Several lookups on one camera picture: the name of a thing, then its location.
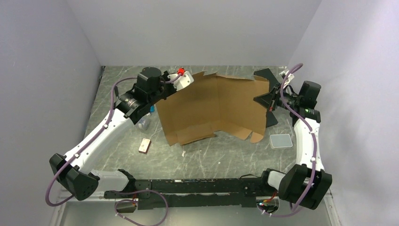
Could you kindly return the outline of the black foam block near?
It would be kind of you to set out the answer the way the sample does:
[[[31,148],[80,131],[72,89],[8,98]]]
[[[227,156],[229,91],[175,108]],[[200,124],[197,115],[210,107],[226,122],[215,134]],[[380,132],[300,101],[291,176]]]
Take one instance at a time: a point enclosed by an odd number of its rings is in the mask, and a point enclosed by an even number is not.
[[[278,124],[278,120],[276,119],[273,112],[268,111],[266,113],[266,128],[275,126]]]

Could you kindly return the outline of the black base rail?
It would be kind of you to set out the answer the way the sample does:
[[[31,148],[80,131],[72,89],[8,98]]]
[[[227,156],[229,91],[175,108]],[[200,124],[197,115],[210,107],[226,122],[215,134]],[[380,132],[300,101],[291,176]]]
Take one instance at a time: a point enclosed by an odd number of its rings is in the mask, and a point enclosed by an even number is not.
[[[169,207],[241,206],[255,208],[275,188],[259,177],[213,179],[137,179],[120,192],[107,190],[105,199],[138,199],[139,210]]]

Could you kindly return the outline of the black foam block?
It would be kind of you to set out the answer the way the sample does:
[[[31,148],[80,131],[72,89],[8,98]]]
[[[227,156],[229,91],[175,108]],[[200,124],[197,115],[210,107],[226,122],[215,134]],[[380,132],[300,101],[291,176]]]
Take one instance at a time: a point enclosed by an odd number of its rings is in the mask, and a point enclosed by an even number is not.
[[[278,124],[278,120],[276,119],[273,112],[268,111],[266,113],[266,128],[275,126]]]
[[[254,72],[254,75],[265,78],[268,80],[269,85],[273,88],[276,84],[279,84],[277,77],[269,68],[261,69]]]

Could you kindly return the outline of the brown cardboard box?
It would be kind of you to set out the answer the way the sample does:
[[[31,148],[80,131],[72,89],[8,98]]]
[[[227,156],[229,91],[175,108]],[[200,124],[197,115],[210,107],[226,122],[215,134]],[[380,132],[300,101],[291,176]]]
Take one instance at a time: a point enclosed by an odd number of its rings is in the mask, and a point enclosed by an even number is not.
[[[235,78],[217,73],[193,75],[194,82],[156,104],[170,146],[215,137],[216,131],[260,142],[266,130],[266,108],[254,98],[269,92],[260,76]]]

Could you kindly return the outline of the white rectangular tray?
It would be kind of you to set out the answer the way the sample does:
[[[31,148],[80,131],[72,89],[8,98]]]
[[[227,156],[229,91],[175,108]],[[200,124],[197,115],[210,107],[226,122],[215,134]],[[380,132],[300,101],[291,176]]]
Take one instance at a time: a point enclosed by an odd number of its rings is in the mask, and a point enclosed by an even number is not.
[[[272,134],[269,136],[270,144],[273,149],[291,148],[293,142],[289,134]]]

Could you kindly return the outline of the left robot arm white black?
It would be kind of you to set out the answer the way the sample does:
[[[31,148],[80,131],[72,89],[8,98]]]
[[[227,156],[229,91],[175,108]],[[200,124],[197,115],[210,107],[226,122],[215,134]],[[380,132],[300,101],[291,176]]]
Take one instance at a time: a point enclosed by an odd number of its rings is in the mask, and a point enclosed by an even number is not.
[[[115,140],[134,127],[152,106],[194,82],[189,71],[176,73],[145,67],[133,77],[135,83],[123,94],[117,85],[111,89],[111,105],[105,118],[78,145],[65,154],[54,154],[49,164],[54,177],[46,190],[46,203],[57,206],[49,198],[52,185],[61,184],[72,198],[82,201],[96,192],[114,192],[128,198],[136,190],[136,179],[127,171],[98,171],[94,165]]]

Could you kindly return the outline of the black foam block far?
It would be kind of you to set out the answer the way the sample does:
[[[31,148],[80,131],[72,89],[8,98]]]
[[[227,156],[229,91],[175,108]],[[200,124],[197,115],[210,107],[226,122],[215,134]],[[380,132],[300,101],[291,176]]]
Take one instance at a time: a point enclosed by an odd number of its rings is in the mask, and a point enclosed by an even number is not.
[[[254,75],[265,78],[268,80],[269,85],[273,88],[276,84],[279,84],[277,77],[269,68],[261,69],[254,72]]]

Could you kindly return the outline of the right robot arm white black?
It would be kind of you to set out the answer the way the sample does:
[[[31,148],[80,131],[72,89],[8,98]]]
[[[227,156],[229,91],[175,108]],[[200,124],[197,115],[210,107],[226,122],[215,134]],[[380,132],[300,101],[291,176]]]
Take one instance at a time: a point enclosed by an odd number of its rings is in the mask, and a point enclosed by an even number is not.
[[[254,101],[269,112],[277,107],[290,111],[296,137],[296,161],[288,171],[282,173],[267,169],[259,183],[264,195],[277,190],[279,198],[299,207],[316,209],[332,185],[332,175],[325,172],[319,145],[321,115],[315,109],[321,86],[304,81],[299,93],[288,94],[277,84],[266,94],[254,97]]]

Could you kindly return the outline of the red staples box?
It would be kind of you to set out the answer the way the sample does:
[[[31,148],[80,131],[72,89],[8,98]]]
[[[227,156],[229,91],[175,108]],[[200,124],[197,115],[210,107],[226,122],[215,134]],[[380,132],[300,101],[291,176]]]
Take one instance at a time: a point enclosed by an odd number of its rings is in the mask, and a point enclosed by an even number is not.
[[[143,153],[143,154],[147,154],[148,150],[149,150],[149,147],[150,147],[150,144],[151,144],[151,140],[150,139],[143,138],[141,143],[140,143],[140,146],[138,148],[138,152],[139,153]]]

